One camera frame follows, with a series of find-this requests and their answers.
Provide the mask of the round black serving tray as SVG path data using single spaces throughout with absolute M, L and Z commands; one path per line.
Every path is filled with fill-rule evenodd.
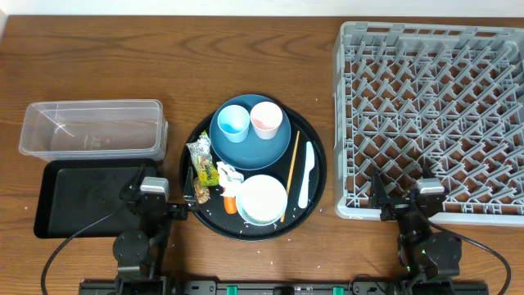
M 322 198 L 327 178 L 327 159 L 322 142 L 315 132 L 313 126 L 299 113 L 291 108 L 282 108 L 283 129 L 278 132 L 275 147 L 269 146 L 269 141 L 264 140 L 262 152 L 267 152 L 268 160 L 258 161 L 236 161 L 232 153 L 227 153 L 225 148 L 231 146 L 216 125 L 218 113 L 209 114 L 191 133 L 187 141 L 195 142 L 202 132 L 206 132 L 213 139 L 217 138 L 220 143 L 216 148 L 211 148 L 214 161 L 223 160 L 236 170 L 249 178 L 254 175 L 269 175 L 279 180 L 282 184 L 287 183 L 291 160 L 295 159 L 293 175 L 291 180 L 290 195 L 283 222 L 277 221 L 271 225 L 255 226 L 243 220 L 239 214 L 230 215 L 225 211 L 220 186 L 210 189 L 210 200 L 199 206 L 195 216 L 205 226 L 218 234 L 228 238 L 243 241 L 263 241 L 287 234 L 300 226 L 312 214 L 315 207 Z M 309 174 L 309 198 L 305 209 L 298 207 L 300 187 L 304 175 L 305 145 L 310 142 L 314 148 L 314 168 Z

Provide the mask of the black rectangular tray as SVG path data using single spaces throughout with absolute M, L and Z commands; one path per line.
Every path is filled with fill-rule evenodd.
M 123 205 L 120 190 L 144 167 L 146 176 L 158 175 L 151 159 L 60 160 L 43 170 L 34 235 L 68 238 L 84 226 Z

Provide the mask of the white tissue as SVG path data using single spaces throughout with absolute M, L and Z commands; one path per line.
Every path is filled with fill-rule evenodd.
M 216 165 L 219 173 L 219 185 L 223 188 L 222 196 L 236 197 L 244 182 L 244 175 L 223 161 L 218 161 Z

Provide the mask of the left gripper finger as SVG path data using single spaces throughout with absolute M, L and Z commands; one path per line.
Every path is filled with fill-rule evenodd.
M 121 200 L 131 200 L 133 196 L 140 190 L 140 185 L 145 178 L 145 165 L 141 164 L 137 172 L 120 190 L 119 198 Z
M 199 203 L 193 186 L 193 168 L 188 167 L 185 184 L 183 187 L 183 198 L 188 211 L 198 211 Z

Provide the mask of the white plastic knife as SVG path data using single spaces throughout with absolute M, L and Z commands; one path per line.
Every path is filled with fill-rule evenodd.
M 305 167 L 302 183 L 300 186 L 300 195 L 298 198 L 298 206 L 305 209 L 309 201 L 309 174 L 315 166 L 314 147 L 311 142 L 307 142 L 305 146 Z

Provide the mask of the light blue cup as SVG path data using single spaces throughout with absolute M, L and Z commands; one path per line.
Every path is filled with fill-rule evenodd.
M 218 127 L 232 143 L 240 143 L 246 139 L 250 123 L 250 114 L 242 106 L 229 105 L 219 112 Z

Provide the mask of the wooden chopstick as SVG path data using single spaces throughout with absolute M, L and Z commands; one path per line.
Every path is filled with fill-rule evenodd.
M 294 147 L 293 147 L 293 153 L 292 153 L 292 156 L 291 156 L 290 169 L 289 169 L 289 173 L 288 173 L 288 177 L 287 177 L 287 186 L 286 186 L 287 197 L 289 197 L 289 195 L 290 195 L 291 182 L 292 182 L 292 177 L 293 177 L 293 173 L 294 173 L 294 167 L 295 167 L 295 163 L 296 163 L 296 154 L 297 154 L 299 141 L 300 141 L 300 131 L 298 130 L 296 132 L 296 138 L 295 138 L 295 143 L 294 143 Z M 284 211 L 284 213 L 282 214 L 282 216 L 280 218 L 280 223 L 283 223 L 285 221 L 285 214 L 286 213 Z

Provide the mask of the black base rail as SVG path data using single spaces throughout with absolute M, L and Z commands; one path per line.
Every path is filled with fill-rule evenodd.
M 392 282 L 375 279 L 356 279 L 347 284 L 292 284 L 292 283 L 216 283 L 215 281 L 187 281 L 185 283 L 124 283 L 84 280 L 79 294 L 166 294 L 166 295 L 380 295 L 403 294 Z

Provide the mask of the grey dishwasher rack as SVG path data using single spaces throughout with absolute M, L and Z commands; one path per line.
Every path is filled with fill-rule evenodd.
M 374 171 L 401 197 L 429 166 L 436 223 L 522 226 L 521 29 L 346 22 L 332 62 L 339 217 L 379 219 Z

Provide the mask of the orange carrot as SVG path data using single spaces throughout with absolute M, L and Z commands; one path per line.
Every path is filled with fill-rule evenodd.
M 224 209 L 229 215 L 237 213 L 237 204 L 235 197 L 224 197 Z

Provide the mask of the light blue rice bowl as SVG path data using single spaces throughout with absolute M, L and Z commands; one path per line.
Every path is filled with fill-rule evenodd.
M 248 224 L 271 225 L 287 209 L 287 191 L 282 183 L 269 175 L 254 175 L 240 186 L 236 196 L 237 211 Z

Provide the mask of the clear plastic bin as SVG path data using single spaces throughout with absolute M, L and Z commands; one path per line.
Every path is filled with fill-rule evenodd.
M 155 99 L 34 102 L 25 111 L 19 152 L 45 161 L 161 161 L 168 126 Z

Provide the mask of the green snack wrapper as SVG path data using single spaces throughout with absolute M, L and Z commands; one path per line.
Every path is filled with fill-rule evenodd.
M 210 152 L 210 138 L 203 131 L 195 142 L 187 143 L 192 164 L 197 172 L 200 184 L 204 187 L 217 186 L 219 184 L 219 173 L 215 168 Z

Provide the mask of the dried brown mushroom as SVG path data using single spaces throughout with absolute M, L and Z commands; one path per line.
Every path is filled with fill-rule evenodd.
M 204 204 L 208 202 L 210 200 L 210 190 L 201 184 L 198 177 L 192 183 L 198 203 Z

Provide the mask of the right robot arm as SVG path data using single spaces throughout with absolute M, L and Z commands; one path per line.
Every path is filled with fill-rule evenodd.
M 399 226 L 397 254 L 408 270 L 389 283 L 386 294 L 453 294 L 451 278 L 460 273 L 462 242 L 452 234 L 434 232 L 429 218 L 443 211 L 447 189 L 428 169 L 404 197 L 391 197 L 378 170 L 373 170 L 369 205 L 381 210 L 382 221 Z

